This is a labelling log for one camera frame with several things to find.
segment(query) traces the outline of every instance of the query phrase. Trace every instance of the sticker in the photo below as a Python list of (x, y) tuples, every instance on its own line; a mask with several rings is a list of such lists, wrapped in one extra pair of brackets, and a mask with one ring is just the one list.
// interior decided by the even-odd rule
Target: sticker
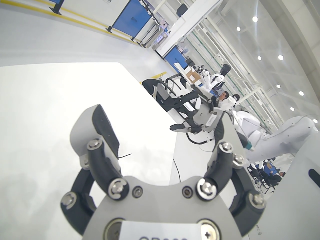
[(119, 240), (201, 240), (200, 224), (122, 221)]
[(209, 118), (209, 120), (207, 121), (207, 123), (205, 124), (206, 127), (211, 127), (211, 125), (213, 124), (213, 122), (215, 121), (215, 119), (217, 118), (217, 115), (212, 114)]

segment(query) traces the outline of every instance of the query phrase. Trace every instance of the white tabletop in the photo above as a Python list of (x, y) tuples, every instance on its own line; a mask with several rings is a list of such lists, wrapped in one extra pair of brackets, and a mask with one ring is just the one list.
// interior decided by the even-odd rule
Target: white tabletop
[[(119, 140), (119, 156), (132, 153), (119, 159), (122, 174), (169, 184), (175, 121), (121, 64), (0, 67), (0, 88), (0, 239), (81, 239), (60, 199), (80, 171), (71, 128), (96, 104)], [(95, 186), (91, 195), (98, 204), (104, 193)]]

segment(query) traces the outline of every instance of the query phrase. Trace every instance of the black robot head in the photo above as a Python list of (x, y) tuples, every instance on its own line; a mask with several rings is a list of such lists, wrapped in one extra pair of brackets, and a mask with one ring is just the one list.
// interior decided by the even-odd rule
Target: black robot head
[(220, 73), (221, 75), (225, 76), (231, 70), (231, 66), (229, 64), (223, 64)]

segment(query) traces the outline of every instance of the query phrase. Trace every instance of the black cable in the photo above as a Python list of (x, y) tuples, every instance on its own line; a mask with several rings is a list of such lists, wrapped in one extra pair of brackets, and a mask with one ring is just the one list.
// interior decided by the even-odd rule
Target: black cable
[(130, 153), (130, 154), (128, 154), (128, 155), (124, 155), (124, 156), (118, 156), (118, 158), (121, 159), (121, 158), (124, 158), (124, 157), (126, 157), (126, 156), (130, 156), (130, 155), (132, 155), (132, 153)]
[(191, 143), (196, 144), (196, 145), (203, 145), (203, 144), (208, 143), (208, 142), (210, 142), (210, 141), (213, 140), (213, 139), (209, 139), (209, 141), (206, 140), (206, 141), (203, 141), (203, 142), (201, 142), (201, 143), (198, 143), (198, 142), (196, 142), (196, 141), (191, 140), (190, 137), (189, 137), (189, 135), (188, 135), (188, 133), (185, 133), (185, 134), (186, 134), (186, 137), (189, 139), (189, 141), (190, 141)]
[[(200, 147), (199, 147), (200, 148)], [(201, 148), (200, 148), (201, 149)], [(212, 151), (207, 151), (207, 150), (203, 150), (203, 149), (201, 149), (202, 151), (204, 151), (204, 152), (212, 152)]]
[(176, 165), (176, 168), (177, 168), (177, 171), (178, 171), (178, 175), (179, 175), (179, 182), (181, 182), (179, 169), (178, 169), (178, 167), (177, 167), (177, 164), (176, 164), (176, 162), (175, 162), (175, 159), (174, 159), (174, 158), (173, 158), (173, 162), (174, 162), (174, 164)]

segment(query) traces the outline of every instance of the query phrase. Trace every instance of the yellow floor line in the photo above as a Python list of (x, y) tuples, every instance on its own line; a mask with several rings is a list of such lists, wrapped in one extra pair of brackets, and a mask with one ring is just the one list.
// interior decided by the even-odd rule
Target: yellow floor line
[[(49, 5), (49, 6), (51, 6), (51, 7), (54, 7), (54, 6), (55, 6), (54, 3), (48, 2), (48, 1), (45, 1), (45, 0), (33, 0), (33, 1), (36, 1), (36, 2), (39, 2), (39, 3), (43, 3), (43, 4)], [(100, 22), (98, 22), (98, 21), (96, 21), (96, 20), (93, 20), (93, 19), (91, 19), (91, 18), (89, 18), (89, 17), (86, 17), (86, 16), (84, 16), (84, 15), (78, 14), (78, 13), (76, 13), (76, 12), (73, 12), (73, 11), (71, 11), (71, 10), (69, 10), (69, 9), (66, 9), (66, 8), (63, 8), (63, 7), (61, 7), (61, 9), (64, 10), (64, 11), (66, 11), (66, 12), (69, 12), (69, 13), (71, 13), (71, 14), (80, 16), (80, 17), (82, 17), (82, 18), (84, 18), (84, 19), (87, 19), (87, 20), (89, 20), (89, 21), (91, 21), (91, 22), (94, 22), (94, 23), (96, 23), (96, 24), (102, 25), (102, 26), (104, 26), (104, 27), (106, 27), (106, 28), (109, 27), (109, 26), (106, 25), (106, 24), (100, 23)], [(131, 38), (130, 35), (122, 32), (122, 31), (120, 31), (120, 30), (117, 30), (117, 29), (115, 29), (115, 30), (116, 30), (117, 32), (123, 34), (124, 36)]]
[(25, 8), (25, 9), (29, 9), (29, 10), (33, 10), (33, 11), (37, 11), (37, 12), (40, 12), (40, 13), (44, 13), (46, 15), (51, 15), (51, 16), (55, 16), (55, 17), (58, 17), (58, 18), (62, 18), (62, 19), (65, 19), (65, 20), (68, 20), (68, 21), (71, 21), (73, 23), (77, 23), (77, 24), (80, 24), (80, 25), (83, 25), (83, 26), (86, 26), (86, 27), (89, 27), (89, 28), (92, 28), (92, 29), (95, 29), (95, 30), (98, 30), (98, 31), (101, 31), (101, 32), (104, 32), (104, 33), (107, 33), (111, 36), (115, 36), (117, 38), (120, 38), (120, 39), (124, 39), (126, 41), (129, 41), (133, 44), (137, 44), (133, 41), (131, 41), (130, 39), (126, 39), (122, 36), (119, 36), (115, 33), (110, 33), (108, 32), (107, 30), (105, 29), (101, 29), (99, 27), (96, 27), (94, 25), (90, 25), (90, 24), (87, 24), (87, 23), (84, 23), (84, 22), (81, 22), (79, 20), (76, 20), (76, 19), (73, 19), (71, 17), (68, 17), (68, 16), (64, 16), (64, 15), (59, 15), (59, 14), (56, 14), (54, 12), (50, 12), (48, 10), (45, 10), (45, 9), (41, 9), (41, 8), (37, 8), (37, 7), (34, 7), (34, 6), (31, 6), (31, 5), (26, 5), (26, 4), (23, 4), (23, 3), (20, 3), (20, 2), (16, 2), (16, 1), (9, 1), (9, 0), (0, 0), (0, 3), (2, 4), (6, 4), (6, 5), (10, 5), (10, 6), (15, 6), (15, 7), (21, 7), (21, 8)]
[(151, 77), (150, 79), (158, 79), (158, 78), (162, 77), (162, 76), (165, 75), (165, 74), (167, 74), (166, 71), (161, 72), (161, 73), (159, 73), (159, 74), (157, 74), (157, 75), (154, 75), (154, 76)]

